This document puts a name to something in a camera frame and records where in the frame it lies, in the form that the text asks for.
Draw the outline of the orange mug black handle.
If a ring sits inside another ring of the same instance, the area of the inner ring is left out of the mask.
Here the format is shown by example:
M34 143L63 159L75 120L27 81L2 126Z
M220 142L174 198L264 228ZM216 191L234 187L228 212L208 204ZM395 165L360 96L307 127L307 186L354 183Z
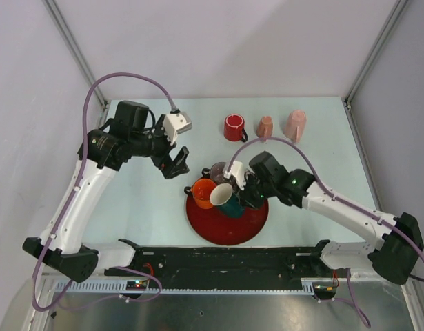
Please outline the orange mug black handle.
M210 202L210 195L216 184L211 179L198 179L192 186L184 187L183 191L194 199L196 205L204 210L213 208Z

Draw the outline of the large lilac mug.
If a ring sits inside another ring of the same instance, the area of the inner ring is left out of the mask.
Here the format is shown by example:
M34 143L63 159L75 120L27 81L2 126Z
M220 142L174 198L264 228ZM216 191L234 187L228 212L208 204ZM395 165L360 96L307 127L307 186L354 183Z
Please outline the large lilac mug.
M204 178L211 179L217 185L222 183L229 183L230 185L235 186L236 182L234 179L226 179L224 177L225 167L226 162L217 162L210 168L203 168L201 174Z

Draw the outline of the dark green mug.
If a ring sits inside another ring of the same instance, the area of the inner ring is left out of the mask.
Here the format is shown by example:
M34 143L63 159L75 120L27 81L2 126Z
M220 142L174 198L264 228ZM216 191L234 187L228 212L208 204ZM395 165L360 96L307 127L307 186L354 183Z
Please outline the dark green mug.
M213 189L210 194L210 203L224 215L232 218L242 217L245 211L229 183L218 184Z

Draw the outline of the salmon small mug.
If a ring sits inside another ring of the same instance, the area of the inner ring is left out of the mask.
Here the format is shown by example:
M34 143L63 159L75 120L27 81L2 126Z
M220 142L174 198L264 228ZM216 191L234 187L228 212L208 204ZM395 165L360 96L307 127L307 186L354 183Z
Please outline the salmon small mug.
M273 120L270 116L261 117L258 127L256 129L256 135L259 138L269 138L273 132Z

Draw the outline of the pink tall mug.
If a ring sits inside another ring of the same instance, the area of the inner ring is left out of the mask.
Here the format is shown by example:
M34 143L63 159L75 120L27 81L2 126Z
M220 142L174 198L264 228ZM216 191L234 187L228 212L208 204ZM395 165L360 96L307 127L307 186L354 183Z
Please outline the pink tall mug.
M285 123L284 135L293 143L298 143L303 136L306 123L307 117L303 110L292 111Z

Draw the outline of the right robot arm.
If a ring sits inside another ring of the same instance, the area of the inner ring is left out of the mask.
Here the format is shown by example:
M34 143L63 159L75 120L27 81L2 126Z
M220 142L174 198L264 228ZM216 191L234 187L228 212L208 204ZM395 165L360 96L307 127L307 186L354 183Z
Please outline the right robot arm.
M236 184L242 205L259 209L270 197L288 206L303 208L331 219L354 232L362 243L331 243L309 260L311 271L320 277L333 269L370 265L397 285L403 285L424 249L418 221L404 212L392 214L372 210L337 194L314 174L302 169L291 172L269 153L256 155L246 169L236 171Z

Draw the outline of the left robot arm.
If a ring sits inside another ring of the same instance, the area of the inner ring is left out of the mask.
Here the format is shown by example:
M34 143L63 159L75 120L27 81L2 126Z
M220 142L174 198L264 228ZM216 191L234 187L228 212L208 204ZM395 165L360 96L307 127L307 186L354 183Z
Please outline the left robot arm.
M192 128L192 121L179 110L162 114L145 126L153 113L133 101L118 103L114 117L91 130L82 143L74 172L57 214L39 237L28 237L23 250L39 262L75 283L94 272L121 267L129 275L142 271L144 259L137 245L127 239L108 244L84 244L83 233L103 191L121 166L132 157L149 157L165 179L186 174L189 151L182 147L175 158L170 152L180 134Z

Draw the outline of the red round tray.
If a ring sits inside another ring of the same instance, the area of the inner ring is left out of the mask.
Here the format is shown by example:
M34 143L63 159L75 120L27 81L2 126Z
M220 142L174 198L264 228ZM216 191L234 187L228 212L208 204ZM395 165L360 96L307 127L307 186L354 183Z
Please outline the red round tray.
M217 245L238 245L253 239L264 227L269 204L258 209L246 208L240 218L224 215L217 208L202 209L192 197L187 197L185 211L193 230L203 239Z

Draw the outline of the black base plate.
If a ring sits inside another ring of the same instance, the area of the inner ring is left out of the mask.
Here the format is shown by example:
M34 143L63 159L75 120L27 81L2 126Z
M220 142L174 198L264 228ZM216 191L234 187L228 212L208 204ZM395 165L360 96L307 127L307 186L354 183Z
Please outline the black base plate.
M144 272L150 264L165 290L300 290L302 279L345 277L321 260L326 242L316 246L279 248L145 247L136 248L125 270L110 268L106 276Z

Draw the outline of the aluminium frame rail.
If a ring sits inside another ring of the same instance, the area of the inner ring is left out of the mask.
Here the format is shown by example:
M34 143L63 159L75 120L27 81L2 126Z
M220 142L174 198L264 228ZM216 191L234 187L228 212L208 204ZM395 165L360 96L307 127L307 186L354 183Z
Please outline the aluminium frame rail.
M57 1L43 0L42 3L45 6L48 14L50 15L50 18L53 21L54 25L56 26L59 34L61 35L80 73L85 79L85 82L90 87L96 81L96 78L64 14L59 8Z

